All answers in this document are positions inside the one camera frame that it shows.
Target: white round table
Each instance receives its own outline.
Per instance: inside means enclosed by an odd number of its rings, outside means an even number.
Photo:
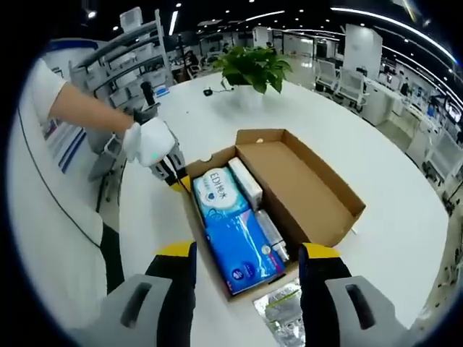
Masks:
[[[220,79],[185,82],[158,99],[187,163],[233,145],[238,129],[285,128],[298,136],[367,205],[336,248],[350,272],[386,295],[410,327],[438,273],[449,221],[425,177],[378,130],[316,93],[285,82],[281,95],[270,88],[251,110],[240,108],[233,92],[203,95],[207,87],[221,89]],[[192,239],[179,194],[138,163],[125,168],[119,229],[126,278],[144,273],[158,249]],[[272,288],[229,303],[198,257],[192,346],[277,346],[252,304]]]

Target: white glove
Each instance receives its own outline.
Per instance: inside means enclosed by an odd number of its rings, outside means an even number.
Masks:
[[[175,146],[175,138],[165,121],[155,117],[139,125],[134,123],[125,132],[122,147],[127,160],[138,159],[142,166],[159,163]]]

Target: blue package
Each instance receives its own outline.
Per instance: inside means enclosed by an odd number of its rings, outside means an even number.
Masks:
[[[193,181],[205,226],[250,209],[229,168],[213,168]]]
[[[284,271],[280,256],[251,210],[214,223],[206,228],[206,234],[232,294]]]

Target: open cardboard box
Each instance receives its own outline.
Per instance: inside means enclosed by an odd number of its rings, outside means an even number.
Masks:
[[[263,189],[261,207],[280,231],[291,260],[285,273],[297,268],[297,252],[302,242],[336,246],[365,209],[362,200],[336,172],[305,144],[285,129],[239,130],[235,146],[212,154],[208,161],[187,166],[191,179],[212,168],[227,165],[238,157]],[[184,208],[193,236],[213,282],[228,300],[246,296],[276,280],[263,282],[231,295],[212,249],[194,193],[183,191]]]

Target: person's arm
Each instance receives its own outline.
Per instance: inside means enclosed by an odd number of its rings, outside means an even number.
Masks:
[[[92,98],[70,83],[65,83],[51,106],[50,117],[110,132],[125,132],[133,125],[133,118]]]
[[[31,80],[33,102],[42,124],[52,117],[81,127],[124,133],[134,123],[131,116],[84,94],[54,74],[42,59],[37,61]]]

